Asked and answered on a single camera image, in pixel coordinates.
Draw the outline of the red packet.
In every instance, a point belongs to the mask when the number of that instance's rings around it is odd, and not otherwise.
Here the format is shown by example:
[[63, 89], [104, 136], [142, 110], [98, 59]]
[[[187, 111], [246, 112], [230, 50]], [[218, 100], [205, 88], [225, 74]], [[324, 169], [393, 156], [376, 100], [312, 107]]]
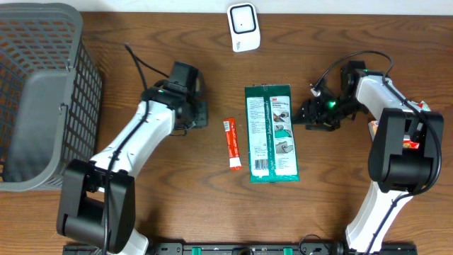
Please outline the red packet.
[[242, 164], [236, 134], [236, 121], [234, 118], [227, 118], [224, 119], [223, 124], [229, 151], [229, 168], [232, 171], [237, 171], [242, 169]]

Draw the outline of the red snack bag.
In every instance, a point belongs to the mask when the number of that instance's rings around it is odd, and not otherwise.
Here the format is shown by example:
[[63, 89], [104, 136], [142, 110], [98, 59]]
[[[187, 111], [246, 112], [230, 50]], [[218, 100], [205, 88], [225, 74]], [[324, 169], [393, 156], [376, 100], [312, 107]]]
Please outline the red snack bag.
[[415, 130], [410, 131], [411, 120], [406, 121], [403, 147], [408, 149], [418, 149], [421, 142], [423, 124], [417, 123]]

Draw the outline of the orange tissue pack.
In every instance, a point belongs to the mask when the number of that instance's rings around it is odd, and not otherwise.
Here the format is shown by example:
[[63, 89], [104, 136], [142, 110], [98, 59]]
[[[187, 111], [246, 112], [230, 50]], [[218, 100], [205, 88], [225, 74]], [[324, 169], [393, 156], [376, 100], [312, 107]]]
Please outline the orange tissue pack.
[[370, 136], [371, 136], [372, 140], [374, 140], [374, 138], [375, 138], [378, 126], [379, 126], [379, 122], [377, 120], [373, 120], [368, 123], [369, 132], [370, 132]]

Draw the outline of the dark green packet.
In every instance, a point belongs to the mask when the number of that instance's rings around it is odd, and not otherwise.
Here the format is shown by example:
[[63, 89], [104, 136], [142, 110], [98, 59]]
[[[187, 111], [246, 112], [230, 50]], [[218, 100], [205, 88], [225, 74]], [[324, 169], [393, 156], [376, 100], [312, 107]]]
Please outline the dark green packet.
[[251, 183], [299, 181], [289, 85], [245, 88]]

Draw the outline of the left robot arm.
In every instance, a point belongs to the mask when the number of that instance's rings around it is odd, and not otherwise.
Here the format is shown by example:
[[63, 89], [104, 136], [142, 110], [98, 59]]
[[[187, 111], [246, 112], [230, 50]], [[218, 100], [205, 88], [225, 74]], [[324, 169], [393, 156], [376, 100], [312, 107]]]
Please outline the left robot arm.
[[131, 121], [101, 152], [66, 167], [57, 233], [110, 254], [145, 254], [149, 239], [134, 227], [135, 179], [175, 128], [196, 125], [207, 108], [201, 89], [151, 87]]

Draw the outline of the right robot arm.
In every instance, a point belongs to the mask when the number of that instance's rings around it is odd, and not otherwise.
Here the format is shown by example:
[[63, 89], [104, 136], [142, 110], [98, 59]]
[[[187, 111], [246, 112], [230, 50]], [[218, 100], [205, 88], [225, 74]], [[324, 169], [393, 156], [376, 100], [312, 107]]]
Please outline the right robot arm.
[[345, 230], [345, 252], [379, 254], [402, 207], [432, 188], [440, 175], [443, 117], [409, 101], [383, 72], [343, 67], [342, 95], [325, 85], [312, 88], [293, 118], [308, 130], [334, 131], [362, 111], [378, 122], [368, 157], [371, 184], [358, 214]]

